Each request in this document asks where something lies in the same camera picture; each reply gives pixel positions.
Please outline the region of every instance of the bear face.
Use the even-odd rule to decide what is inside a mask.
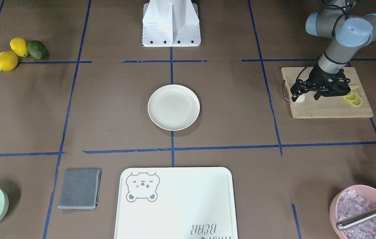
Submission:
[[[126,185],[129,189],[126,199],[129,202],[134,202],[136,199],[145,199],[148,201],[157,200],[157,186],[160,183],[160,178],[154,173],[138,173],[131,174],[126,179]]]

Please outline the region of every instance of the gray cloth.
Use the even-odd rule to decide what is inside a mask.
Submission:
[[[101,169],[66,169],[62,180],[60,209],[95,209],[100,193]]]

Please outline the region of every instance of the white tray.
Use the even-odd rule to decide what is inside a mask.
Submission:
[[[114,239],[238,239],[227,168],[128,168]]]

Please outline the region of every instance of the round plate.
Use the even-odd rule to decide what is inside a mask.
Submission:
[[[195,93],[185,86],[163,86],[151,95],[148,114],[160,128],[182,130],[197,119],[200,114],[200,101]]]

